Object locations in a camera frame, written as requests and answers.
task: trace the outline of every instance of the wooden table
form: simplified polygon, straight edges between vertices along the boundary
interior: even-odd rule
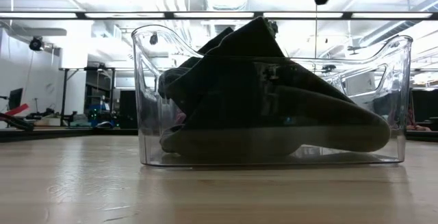
[[[166,171],[135,136],[0,144],[1,224],[438,223],[438,144],[400,166]]]

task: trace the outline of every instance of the fabric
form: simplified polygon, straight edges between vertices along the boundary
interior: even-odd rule
[[[213,49],[214,47],[217,47],[219,43],[222,41],[222,39],[229,35],[231,32],[233,32],[233,29],[230,27],[224,29],[223,32],[219,33],[215,38],[211,39],[207,44],[205,44],[203,47],[201,47],[198,50],[198,53],[205,54],[210,49]],[[167,85],[173,83],[175,80],[177,80],[180,76],[186,74],[196,63],[201,60],[198,57],[190,57],[188,60],[186,60],[181,66],[175,68],[175,69],[169,69],[165,71],[163,74],[159,76],[158,79],[158,93],[162,98],[166,98],[166,88]]]
[[[164,96],[187,117],[160,143],[180,155],[284,156],[303,144],[366,152],[389,139],[381,117],[284,58],[262,17],[165,86]]]

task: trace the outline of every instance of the red object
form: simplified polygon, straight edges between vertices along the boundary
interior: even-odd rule
[[[408,125],[417,126],[417,124],[415,124],[415,121],[413,120],[413,112],[411,108],[408,108],[408,119]]]
[[[178,111],[177,111],[177,119],[175,121],[175,124],[176,125],[182,124],[186,117],[187,116],[180,109],[178,109]]]
[[[25,103],[25,104],[19,106],[18,108],[14,108],[13,110],[7,111],[5,114],[10,115],[10,116],[14,116],[15,114],[19,114],[22,111],[26,110],[27,108],[29,108],[29,106]]]

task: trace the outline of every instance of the clear plastic bin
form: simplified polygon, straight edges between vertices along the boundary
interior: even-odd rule
[[[161,25],[141,27],[132,38],[143,164],[404,160],[407,36],[367,60],[226,56],[235,41],[202,55]]]

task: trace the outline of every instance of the security camera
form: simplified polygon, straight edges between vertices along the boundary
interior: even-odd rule
[[[42,41],[42,37],[34,36],[34,39],[30,41],[29,48],[35,52],[41,52],[44,50],[44,43]]]
[[[149,39],[149,43],[151,45],[156,45],[158,43],[158,35],[157,32],[154,32],[151,36],[151,39]]]

